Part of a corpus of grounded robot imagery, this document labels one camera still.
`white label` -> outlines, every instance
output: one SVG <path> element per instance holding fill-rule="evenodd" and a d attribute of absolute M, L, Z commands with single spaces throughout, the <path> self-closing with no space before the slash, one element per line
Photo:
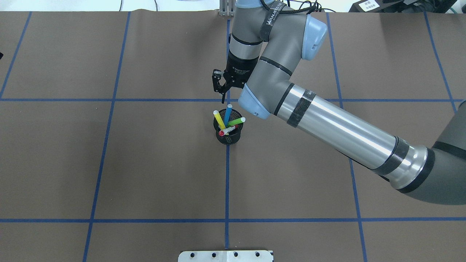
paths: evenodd
<path fill-rule="evenodd" d="M 359 6 L 364 10 L 364 12 L 380 7 L 380 5 L 377 4 L 376 0 L 368 0 L 368 1 L 362 2 L 359 4 Z"/>

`metal bracket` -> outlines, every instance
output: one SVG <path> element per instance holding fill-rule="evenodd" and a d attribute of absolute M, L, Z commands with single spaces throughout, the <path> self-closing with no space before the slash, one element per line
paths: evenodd
<path fill-rule="evenodd" d="M 220 0 L 220 16 L 234 16 L 236 0 Z"/>
<path fill-rule="evenodd" d="M 184 251 L 178 262 L 274 262 L 274 252 L 268 250 Z"/>

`black mesh cup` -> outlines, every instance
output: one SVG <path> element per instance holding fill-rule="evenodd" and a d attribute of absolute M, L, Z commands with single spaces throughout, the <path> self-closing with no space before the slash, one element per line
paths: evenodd
<path fill-rule="evenodd" d="M 222 109 L 219 111 L 220 116 L 222 119 L 225 117 L 225 111 L 226 109 Z M 232 109 L 232 112 L 230 114 L 230 118 L 228 121 L 232 121 L 235 119 L 241 118 L 241 114 L 236 111 L 235 109 Z M 228 133 L 228 135 L 220 136 L 219 131 L 221 130 L 219 127 L 219 123 L 217 123 L 217 120 L 213 118 L 213 127 L 215 128 L 215 136 L 217 137 L 217 140 L 224 144 L 224 145 L 233 145 L 234 143 L 238 142 L 238 140 L 241 137 L 241 129 L 243 129 L 243 123 L 238 124 L 238 128 L 231 131 Z"/>

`blue joint cap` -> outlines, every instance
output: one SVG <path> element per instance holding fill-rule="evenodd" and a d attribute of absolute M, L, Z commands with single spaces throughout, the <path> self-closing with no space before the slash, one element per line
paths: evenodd
<path fill-rule="evenodd" d="M 308 14 L 302 40 L 301 58 L 312 60 L 322 46 L 325 36 L 327 36 L 327 25 Z"/>
<path fill-rule="evenodd" d="M 259 100 L 257 100 L 256 96 L 251 92 L 247 84 L 244 84 L 238 103 L 244 110 L 259 118 L 267 119 L 270 115 L 267 109 L 265 109 Z"/>
<path fill-rule="evenodd" d="M 267 5 L 273 3 L 274 1 L 275 0 L 264 0 Z M 256 8 L 262 6 L 260 0 L 236 0 L 235 5 L 239 8 Z"/>

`velcro strap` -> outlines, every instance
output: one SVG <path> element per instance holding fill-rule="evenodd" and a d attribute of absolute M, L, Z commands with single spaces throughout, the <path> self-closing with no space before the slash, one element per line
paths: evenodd
<path fill-rule="evenodd" d="M 280 2 L 280 1 L 275 1 L 270 6 L 270 9 L 267 11 L 264 22 L 262 23 L 262 26 L 260 27 L 260 32 L 259 32 L 260 38 L 264 42 L 268 42 L 270 31 L 272 31 L 272 27 L 274 26 L 275 21 L 277 20 L 278 14 L 284 7 L 285 7 L 285 3 Z"/>

